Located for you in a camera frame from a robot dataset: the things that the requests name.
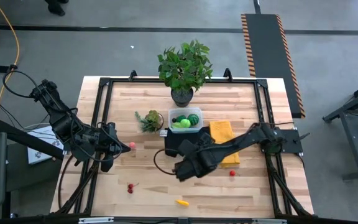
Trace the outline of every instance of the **wooden tabletop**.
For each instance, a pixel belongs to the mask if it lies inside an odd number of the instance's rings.
[[[78,117],[90,124],[100,77],[84,77],[77,107]],[[276,123],[292,121],[284,82],[281,78],[268,78],[273,115]],[[204,125],[210,121],[229,120],[236,136],[258,122],[255,95],[249,84],[207,83],[197,91],[189,105],[203,111]],[[93,202],[92,215],[132,217],[273,217],[272,199],[264,155],[258,146],[240,151],[240,161],[235,168],[218,168],[203,178],[193,177],[179,182],[175,176],[166,175],[153,163],[156,151],[164,148],[164,139],[158,134],[144,134],[134,113],[145,116],[149,110],[157,110],[166,121],[168,110],[176,108],[170,96],[170,89],[163,83],[115,83],[112,89],[108,122],[116,123],[118,138],[129,144],[136,143],[136,150],[122,154],[114,161],[108,172],[99,172]],[[280,125],[290,129],[292,124]],[[161,153],[157,163],[170,170],[181,158],[172,158]],[[304,206],[313,213],[305,172],[299,157],[282,155],[287,185]],[[62,184],[63,203],[75,190],[80,179],[82,166],[67,169]],[[230,170],[238,175],[229,176]],[[137,184],[134,193],[127,193],[128,184]],[[282,211],[283,200],[278,190]],[[83,206],[88,196],[85,190]],[[185,200],[184,207],[175,200]],[[57,189],[51,212],[58,209]]]

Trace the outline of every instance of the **yellow cloth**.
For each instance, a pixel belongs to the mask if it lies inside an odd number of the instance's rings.
[[[221,144],[234,138],[233,130],[231,129],[230,121],[210,121],[209,130],[211,131],[211,137],[215,140],[215,143]],[[233,153],[230,156],[226,156],[221,165],[223,167],[233,166],[240,164],[239,153]]]

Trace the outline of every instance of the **black shoe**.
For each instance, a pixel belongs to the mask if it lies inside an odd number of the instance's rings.
[[[62,7],[58,4],[55,6],[48,6],[48,10],[49,12],[58,16],[64,16],[66,14]]]

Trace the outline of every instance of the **gray floor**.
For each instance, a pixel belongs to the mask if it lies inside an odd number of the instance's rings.
[[[76,0],[56,17],[39,1],[0,0],[13,24],[116,27],[241,28],[240,14],[253,13],[251,0]],[[285,29],[358,30],[358,1],[261,0],[264,13],[279,14]],[[40,82],[58,85],[60,95],[75,106],[85,75],[157,73],[157,57],[165,47],[197,38],[211,48],[214,74],[229,67],[234,76],[249,76],[242,34],[130,32],[17,32],[21,42],[19,67]],[[289,35],[306,118],[295,121],[302,133],[306,176],[315,213],[321,217],[358,220],[358,180],[344,183],[354,172],[342,125],[324,124],[321,117],[346,102],[358,89],[358,36]],[[0,63],[10,64],[16,46],[10,31],[0,31]],[[9,85],[29,93],[31,84],[20,76]],[[24,125],[45,115],[40,104],[5,93],[3,105]],[[48,213],[56,180],[15,192],[12,209],[23,216]]]

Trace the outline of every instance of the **clear plastic container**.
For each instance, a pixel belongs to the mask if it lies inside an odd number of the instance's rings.
[[[198,124],[192,126],[191,128],[172,128],[172,118],[177,118],[180,115],[185,115],[186,117],[188,117],[191,114],[195,114],[198,116]],[[170,109],[168,112],[168,125],[172,133],[175,134],[197,133],[204,126],[203,112],[199,108]]]

